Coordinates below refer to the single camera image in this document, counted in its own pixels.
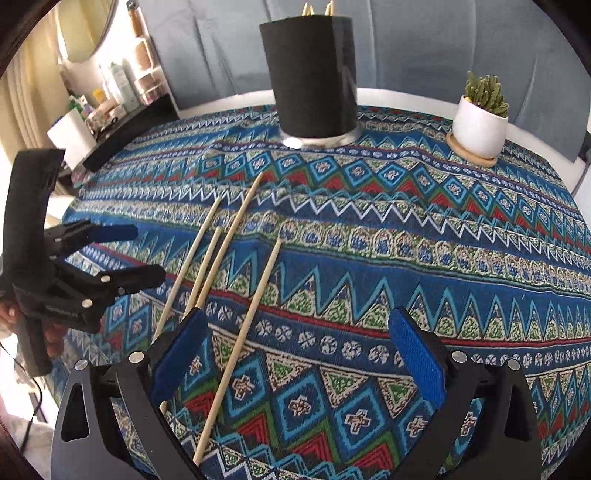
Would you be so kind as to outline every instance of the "pencil holder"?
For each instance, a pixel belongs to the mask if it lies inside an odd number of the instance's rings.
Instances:
[[[282,142],[291,148],[330,148],[358,139],[351,18],[292,17],[260,29]]]

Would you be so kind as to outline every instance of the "cable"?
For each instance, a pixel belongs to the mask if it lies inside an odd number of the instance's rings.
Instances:
[[[39,412],[39,410],[41,410],[41,403],[43,402],[43,390],[41,389],[41,387],[37,383],[37,380],[35,380],[33,377],[31,377],[27,373],[27,371],[25,370],[25,368],[19,362],[16,361],[16,359],[8,352],[8,350],[6,350],[6,347],[4,347],[4,345],[2,343],[0,343],[0,347],[2,347],[2,350],[4,350],[10,358],[12,358],[12,361],[15,363],[15,365],[18,366],[23,372],[25,372],[25,375],[26,376],[28,376],[31,380],[33,380],[33,383],[35,384],[35,386],[39,390],[39,399],[38,399],[38,402],[37,402],[37,406],[33,410],[33,415],[31,415],[31,420],[29,420],[29,423],[27,424],[27,429],[25,431],[25,436],[22,438],[21,446],[18,448],[18,450],[21,453],[24,453],[25,452],[25,449],[27,448],[27,443],[29,442],[29,434],[31,432],[31,427],[33,426],[33,419],[35,418],[35,416],[37,415],[37,413]]]

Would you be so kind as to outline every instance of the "white pot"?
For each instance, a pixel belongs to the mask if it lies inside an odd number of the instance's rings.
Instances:
[[[480,158],[495,158],[503,150],[509,119],[502,118],[460,98],[453,119],[457,142]]]

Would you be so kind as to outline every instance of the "wooden saucer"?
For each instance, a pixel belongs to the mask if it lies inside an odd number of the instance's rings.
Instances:
[[[468,152],[468,150],[458,143],[451,130],[447,134],[446,141],[447,145],[449,145],[449,148],[451,148],[454,153],[462,157],[464,160],[473,163],[474,165],[484,168],[492,168],[496,165],[496,158],[482,158],[474,155],[474,153]]]

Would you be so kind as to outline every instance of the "round mirror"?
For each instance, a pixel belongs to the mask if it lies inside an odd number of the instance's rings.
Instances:
[[[61,0],[57,8],[62,56],[72,63],[88,60],[109,28],[116,0]]]

